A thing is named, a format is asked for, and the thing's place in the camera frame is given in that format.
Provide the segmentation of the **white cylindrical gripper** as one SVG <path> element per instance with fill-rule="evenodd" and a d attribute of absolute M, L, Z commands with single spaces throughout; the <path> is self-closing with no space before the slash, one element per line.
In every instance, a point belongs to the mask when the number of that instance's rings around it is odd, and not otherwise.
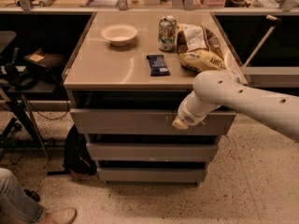
<path fill-rule="evenodd" d="M 179 130 L 187 130 L 189 126 L 196 126 L 206 115 L 220 106 L 202 101 L 194 91 L 188 94 L 178 107 L 178 115 L 172 125 Z"/>

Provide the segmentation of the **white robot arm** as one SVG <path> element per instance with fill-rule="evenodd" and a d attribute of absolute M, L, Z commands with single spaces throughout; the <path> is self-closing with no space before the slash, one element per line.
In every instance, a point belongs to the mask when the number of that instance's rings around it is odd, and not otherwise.
<path fill-rule="evenodd" d="M 259 90 L 243 85 L 230 70 L 208 70 L 198 74 L 178 108 L 172 125 L 187 130 L 224 105 L 261 122 L 268 128 L 299 142 L 299 97 Z"/>

